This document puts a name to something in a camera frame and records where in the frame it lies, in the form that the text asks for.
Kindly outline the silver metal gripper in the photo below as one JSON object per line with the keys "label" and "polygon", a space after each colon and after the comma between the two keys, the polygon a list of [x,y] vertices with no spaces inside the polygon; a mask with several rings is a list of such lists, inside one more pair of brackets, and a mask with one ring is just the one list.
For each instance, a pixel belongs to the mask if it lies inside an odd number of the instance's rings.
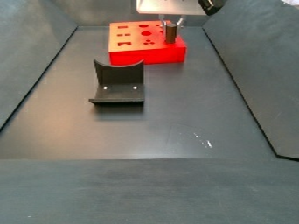
{"label": "silver metal gripper", "polygon": [[177,29],[182,28],[185,15],[204,15],[205,12],[198,0],[134,0],[136,11],[141,14],[158,14],[161,27],[166,22],[164,15],[181,15],[177,20]]}

